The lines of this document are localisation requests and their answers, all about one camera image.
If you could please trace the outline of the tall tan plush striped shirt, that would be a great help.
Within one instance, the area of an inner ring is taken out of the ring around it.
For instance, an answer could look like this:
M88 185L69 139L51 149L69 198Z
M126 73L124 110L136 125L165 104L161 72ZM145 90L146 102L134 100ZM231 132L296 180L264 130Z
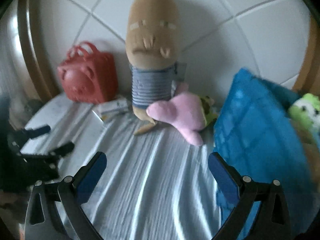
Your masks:
M157 125L146 110L154 102L170 100L180 53L180 16L174 0L134 0L125 40L132 73L132 109L145 124L141 135Z

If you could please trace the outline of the brown teddy bear plush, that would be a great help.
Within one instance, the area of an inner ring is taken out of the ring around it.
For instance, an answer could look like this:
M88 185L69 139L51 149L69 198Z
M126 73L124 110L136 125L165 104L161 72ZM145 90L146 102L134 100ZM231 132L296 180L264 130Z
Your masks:
M315 187L317 189L317 192L319 192L319 149L316 144L316 141L311 134L309 130L306 128L303 128L302 125L300 125L295 120L290 120L291 125L294 127L296 133L298 134L298 137L302 143L304 154L307 158L310 173L311 173L311 179L313 183L315 184Z

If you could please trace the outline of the white flat box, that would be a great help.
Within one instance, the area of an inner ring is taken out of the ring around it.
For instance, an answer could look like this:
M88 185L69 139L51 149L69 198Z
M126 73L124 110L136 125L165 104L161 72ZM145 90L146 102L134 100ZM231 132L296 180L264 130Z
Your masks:
M98 104L93 107L93 112L99 116L103 122L130 110L130 102L124 98L119 97L112 101Z

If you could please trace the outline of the green frog plush toy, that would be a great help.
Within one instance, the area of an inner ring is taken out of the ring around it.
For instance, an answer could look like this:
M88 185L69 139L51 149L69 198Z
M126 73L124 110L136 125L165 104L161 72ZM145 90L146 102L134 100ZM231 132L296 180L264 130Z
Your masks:
M319 135L319 97L304 94L289 108L289 116L301 128Z

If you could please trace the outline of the grey striped bed sheet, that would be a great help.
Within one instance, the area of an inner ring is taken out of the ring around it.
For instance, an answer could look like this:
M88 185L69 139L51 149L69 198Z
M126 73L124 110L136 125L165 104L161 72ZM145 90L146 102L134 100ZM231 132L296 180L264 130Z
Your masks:
M134 136L133 113L103 122L87 103L61 94L27 123L50 133L28 141L24 153L47 153L72 141L74 151L59 162L61 177L72 176L93 155L104 152L107 167L83 210L103 239L211 239L221 225L217 185L208 168L213 128L204 145L189 145L167 124Z

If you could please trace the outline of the red bear-face plastic basket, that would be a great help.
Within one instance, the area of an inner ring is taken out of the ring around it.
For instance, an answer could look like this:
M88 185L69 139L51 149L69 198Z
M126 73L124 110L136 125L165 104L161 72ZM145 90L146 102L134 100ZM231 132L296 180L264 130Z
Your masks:
M88 41L74 45L57 67L67 97L93 104L113 100L118 92L114 57Z

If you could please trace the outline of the pink heart plush pillow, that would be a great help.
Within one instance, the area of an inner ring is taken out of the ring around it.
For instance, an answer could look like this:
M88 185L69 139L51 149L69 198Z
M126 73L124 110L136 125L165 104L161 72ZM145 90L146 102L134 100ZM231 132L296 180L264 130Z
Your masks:
M202 146L200 131L206 126L202 102L198 95L188 91L184 82L177 85L175 95L168 101L156 101L146 113L156 121L175 127L191 145Z

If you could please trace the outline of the blue star-print pillow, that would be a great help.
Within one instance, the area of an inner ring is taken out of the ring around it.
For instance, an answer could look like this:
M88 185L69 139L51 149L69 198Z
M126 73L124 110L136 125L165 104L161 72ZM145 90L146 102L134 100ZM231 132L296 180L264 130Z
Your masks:
M279 180L293 235L305 232L319 211L319 194L289 107L300 95L242 68L214 125L214 151L242 176Z

